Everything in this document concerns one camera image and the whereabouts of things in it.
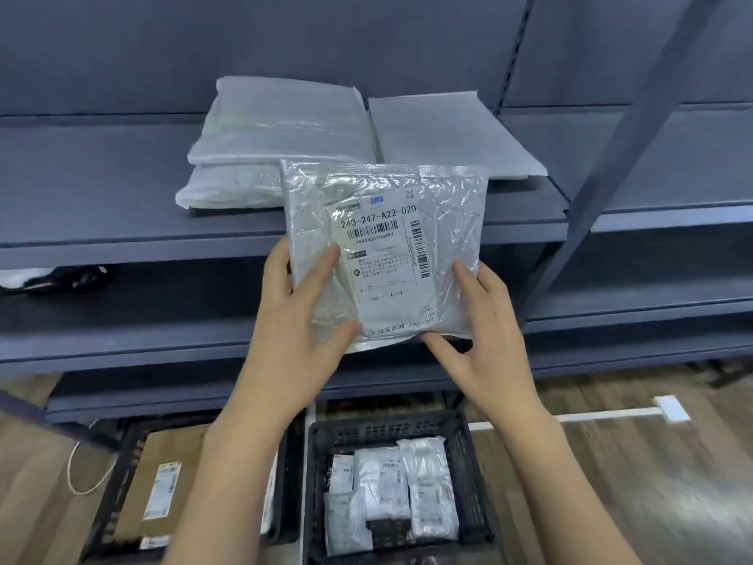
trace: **finger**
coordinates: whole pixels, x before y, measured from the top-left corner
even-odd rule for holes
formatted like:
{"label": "finger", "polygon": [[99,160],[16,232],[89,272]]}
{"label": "finger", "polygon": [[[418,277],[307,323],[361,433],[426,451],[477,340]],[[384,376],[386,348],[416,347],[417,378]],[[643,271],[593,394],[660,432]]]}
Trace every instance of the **finger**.
{"label": "finger", "polygon": [[339,259],[340,246],[334,244],[325,248],[325,251],[319,256],[314,267],[304,277],[304,281],[298,284],[298,287],[293,292],[293,299],[307,309],[312,310],[322,296],[325,284],[332,275],[332,268]]}
{"label": "finger", "polygon": [[444,370],[450,375],[450,377],[460,386],[461,380],[465,380],[470,373],[470,365],[468,364],[467,357],[457,352],[455,347],[449,344],[447,339],[442,337],[439,333],[425,332],[420,335],[421,341],[423,341],[431,354],[437,358],[439,364],[444,367]]}
{"label": "finger", "polygon": [[288,261],[290,252],[287,251],[287,236],[283,236],[264,262],[264,277],[261,280],[262,305],[282,303],[290,295],[287,288]]}
{"label": "finger", "polygon": [[507,290],[507,285],[483,261],[478,264],[478,283],[491,296],[494,311],[500,319],[510,317],[515,319],[513,303],[510,301],[510,292]]}
{"label": "finger", "polygon": [[335,332],[323,344],[319,345],[316,350],[320,360],[324,361],[324,366],[329,374],[334,373],[340,360],[348,350],[348,346],[353,342],[356,335],[363,329],[363,325],[358,321],[345,321],[338,325]]}
{"label": "finger", "polygon": [[460,260],[453,262],[453,271],[460,282],[463,294],[466,296],[474,330],[477,330],[479,333],[488,331],[484,329],[484,326],[488,326],[494,321],[494,312],[489,304],[489,294],[478,283],[473,272]]}

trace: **black plastic crate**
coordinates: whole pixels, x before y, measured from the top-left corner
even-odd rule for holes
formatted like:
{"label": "black plastic crate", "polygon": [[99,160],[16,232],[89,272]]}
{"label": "black plastic crate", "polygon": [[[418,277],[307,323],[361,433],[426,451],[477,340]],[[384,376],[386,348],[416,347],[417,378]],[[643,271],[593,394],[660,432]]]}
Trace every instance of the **black plastic crate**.
{"label": "black plastic crate", "polygon": [[[160,430],[208,424],[213,422],[218,415],[219,412],[214,412],[213,414],[141,419],[127,428],[123,449],[102,496],[102,502],[89,532],[89,540],[81,554],[81,562],[135,563],[160,560],[164,556],[166,548],[139,549],[141,539],[117,541],[112,538],[118,515],[123,508],[131,480],[141,458],[146,436]],[[305,411],[296,417],[287,427],[280,441],[272,523],[269,531],[259,538],[259,543],[263,547],[292,543],[298,539],[300,504],[303,495],[304,415]]]}
{"label": "black plastic crate", "polygon": [[[363,447],[394,446],[401,438],[443,436],[458,511],[458,541],[407,539],[399,523],[370,523],[374,551],[328,557],[325,504],[334,454]],[[496,528],[484,479],[476,460],[466,418],[457,410],[436,410],[390,418],[363,418],[314,423],[309,429],[306,463],[304,565],[409,562],[430,556],[494,549]]]}

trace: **wooden floor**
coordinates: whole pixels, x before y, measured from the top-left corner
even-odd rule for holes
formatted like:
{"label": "wooden floor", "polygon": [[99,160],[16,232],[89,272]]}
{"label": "wooden floor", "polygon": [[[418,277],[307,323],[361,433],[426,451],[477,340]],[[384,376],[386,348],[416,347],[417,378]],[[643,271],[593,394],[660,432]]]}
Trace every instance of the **wooden floor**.
{"label": "wooden floor", "polygon": [[[565,425],[591,484],[647,565],[753,563],[753,380],[712,391],[706,385],[710,378],[677,367],[556,379],[541,387],[553,414],[652,406],[653,396],[673,394],[691,415],[691,423],[677,426],[661,417]],[[55,380],[21,379],[5,388],[42,403]],[[388,410],[434,405],[431,399],[410,398]],[[349,416],[348,408],[349,403],[328,404],[319,413]],[[472,407],[467,415],[483,419]],[[475,433],[474,439],[500,526],[501,551],[462,562],[543,565],[503,444],[489,431]],[[68,438],[0,418],[2,565],[77,563],[102,489],[83,498],[68,493],[65,464],[72,446]],[[109,463],[109,455],[82,447],[74,482],[85,489]],[[291,548],[277,548],[264,560],[294,563],[296,556]]]}

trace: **left hand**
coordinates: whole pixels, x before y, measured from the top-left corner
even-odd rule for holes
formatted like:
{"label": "left hand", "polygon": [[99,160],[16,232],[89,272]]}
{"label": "left hand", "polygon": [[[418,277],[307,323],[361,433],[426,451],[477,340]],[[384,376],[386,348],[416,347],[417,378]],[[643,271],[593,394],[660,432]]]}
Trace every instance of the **left hand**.
{"label": "left hand", "polygon": [[325,386],[362,329],[357,321],[343,322],[323,344],[311,331],[314,306],[339,258],[340,246],[326,248],[293,291],[287,236],[277,242],[264,265],[254,336],[226,410],[264,416],[284,430]]}

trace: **white cable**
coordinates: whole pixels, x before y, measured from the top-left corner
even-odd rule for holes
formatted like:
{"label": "white cable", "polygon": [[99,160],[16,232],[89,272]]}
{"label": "white cable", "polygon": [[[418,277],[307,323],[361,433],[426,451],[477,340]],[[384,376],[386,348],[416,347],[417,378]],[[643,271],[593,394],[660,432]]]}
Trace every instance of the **white cable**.
{"label": "white cable", "polygon": [[[99,418],[89,424],[89,428],[94,426],[99,422]],[[71,450],[71,455],[68,456],[68,465],[65,467],[65,479],[68,482],[68,489],[74,496],[88,496],[91,494],[94,490],[96,490],[99,486],[105,483],[105,480],[110,477],[110,474],[115,469],[115,463],[118,462],[118,458],[115,458],[115,462],[112,463],[110,466],[110,469],[108,469],[107,473],[102,476],[102,479],[98,481],[93,487],[90,487],[85,492],[81,492],[79,490],[76,490],[76,488],[73,487],[73,482],[71,481],[71,464],[73,463],[73,455],[76,454],[76,450],[78,450],[78,447],[81,446],[81,441],[76,442],[76,444],[73,446],[73,450]]]}

